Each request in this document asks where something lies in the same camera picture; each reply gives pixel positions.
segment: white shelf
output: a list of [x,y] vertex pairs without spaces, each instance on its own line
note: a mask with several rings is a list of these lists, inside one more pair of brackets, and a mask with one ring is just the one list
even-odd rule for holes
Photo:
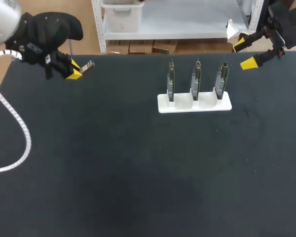
[[146,0],[139,32],[113,33],[104,20],[104,39],[226,38],[226,25],[230,19],[237,29],[247,29],[247,23],[236,0]]

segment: black mount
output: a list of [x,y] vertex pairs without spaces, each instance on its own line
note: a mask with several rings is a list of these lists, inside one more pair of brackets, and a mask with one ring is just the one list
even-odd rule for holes
[[80,21],[69,14],[45,12],[32,16],[24,13],[19,27],[5,42],[6,49],[19,51],[23,62],[40,64],[45,68],[46,78],[52,77],[51,68],[64,78],[74,73],[71,56],[58,51],[67,39],[81,40],[83,30]]

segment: white shelf leg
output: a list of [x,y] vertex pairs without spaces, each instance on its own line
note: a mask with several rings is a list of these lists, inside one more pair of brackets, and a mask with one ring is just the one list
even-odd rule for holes
[[252,12],[251,12],[251,21],[249,25],[250,31],[254,31],[254,32],[257,31],[259,19],[261,17],[263,3],[264,3],[264,0],[256,0],[254,9],[252,9]]
[[104,24],[102,20],[102,10],[100,5],[101,0],[92,0],[93,14],[95,19],[95,24],[97,27],[99,45],[101,53],[107,52],[107,44],[104,39]]

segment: metal shelf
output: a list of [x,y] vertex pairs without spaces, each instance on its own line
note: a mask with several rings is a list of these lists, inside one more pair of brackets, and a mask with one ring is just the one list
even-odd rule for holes
[[101,52],[106,40],[161,40],[225,38],[232,19],[238,29],[255,30],[264,0],[256,0],[248,26],[239,3],[246,0],[146,0],[142,26],[135,33],[113,33],[102,20],[101,0],[92,0]]

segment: robotic arm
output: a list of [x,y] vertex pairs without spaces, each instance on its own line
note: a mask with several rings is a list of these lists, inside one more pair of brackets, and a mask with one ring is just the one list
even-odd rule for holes
[[250,47],[253,42],[263,36],[272,41],[273,49],[256,54],[241,63],[243,70],[259,68],[275,56],[280,58],[285,55],[284,48],[291,49],[296,46],[296,8],[289,11],[281,1],[277,1],[268,7],[268,12],[270,16],[261,30],[249,36],[241,36],[240,41],[233,47],[233,51],[239,52]]
[[63,78],[78,79],[94,67],[90,61],[80,68],[71,56],[58,51],[67,39],[82,38],[82,25],[72,15],[60,12],[22,15],[15,0],[0,0],[0,45],[20,52],[23,62],[40,64],[47,79],[52,77],[53,69]]

